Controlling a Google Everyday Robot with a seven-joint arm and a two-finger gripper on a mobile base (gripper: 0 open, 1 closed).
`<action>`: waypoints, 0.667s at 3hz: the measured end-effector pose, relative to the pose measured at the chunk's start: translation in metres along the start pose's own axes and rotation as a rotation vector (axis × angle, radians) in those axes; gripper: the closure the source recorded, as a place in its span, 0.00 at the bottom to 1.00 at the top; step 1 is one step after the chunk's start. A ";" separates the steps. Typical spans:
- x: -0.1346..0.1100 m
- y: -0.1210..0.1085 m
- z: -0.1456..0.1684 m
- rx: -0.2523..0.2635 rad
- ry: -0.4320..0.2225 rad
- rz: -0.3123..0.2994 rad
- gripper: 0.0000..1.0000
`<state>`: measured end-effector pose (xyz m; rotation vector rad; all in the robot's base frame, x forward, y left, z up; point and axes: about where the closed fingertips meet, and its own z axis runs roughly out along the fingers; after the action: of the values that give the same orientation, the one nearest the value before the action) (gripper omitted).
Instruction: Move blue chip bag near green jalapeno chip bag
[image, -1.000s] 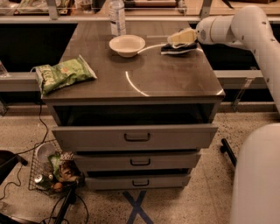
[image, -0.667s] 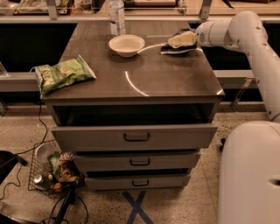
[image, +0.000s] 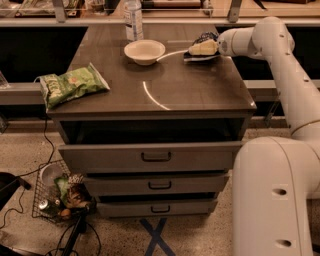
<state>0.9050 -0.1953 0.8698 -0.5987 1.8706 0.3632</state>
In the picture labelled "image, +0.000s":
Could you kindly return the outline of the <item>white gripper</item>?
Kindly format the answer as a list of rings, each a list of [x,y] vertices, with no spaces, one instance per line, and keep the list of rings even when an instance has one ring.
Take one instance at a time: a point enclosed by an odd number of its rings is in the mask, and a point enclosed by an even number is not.
[[[253,27],[228,29],[218,36],[218,41],[213,39],[196,43],[189,47],[191,55],[214,55],[217,51],[224,56],[252,57],[256,47],[252,41]]]

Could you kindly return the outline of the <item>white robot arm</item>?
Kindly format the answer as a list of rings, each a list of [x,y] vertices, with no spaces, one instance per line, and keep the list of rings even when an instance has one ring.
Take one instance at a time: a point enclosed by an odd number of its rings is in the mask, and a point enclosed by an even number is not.
[[[224,56],[269,64],[290,138],[259,137],[232,175],[233,256],[313,256],[307,200],[319,196],[320,91],[293,55],[285,23],[265,17],[218,37]]]

